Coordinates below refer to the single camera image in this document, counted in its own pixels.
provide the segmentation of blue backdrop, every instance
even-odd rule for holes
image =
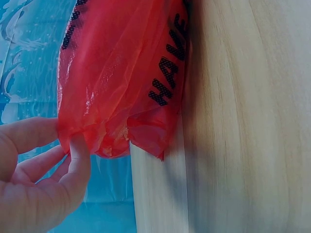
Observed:
[[[0,124],[34,116],[57,116],[58,53],[75,2],[0,0]],[[19,161],[56,144],[21,155]],[[92,175],[84,202],[50,232],[69,231],[136,232],[130,157],[92,157]]]

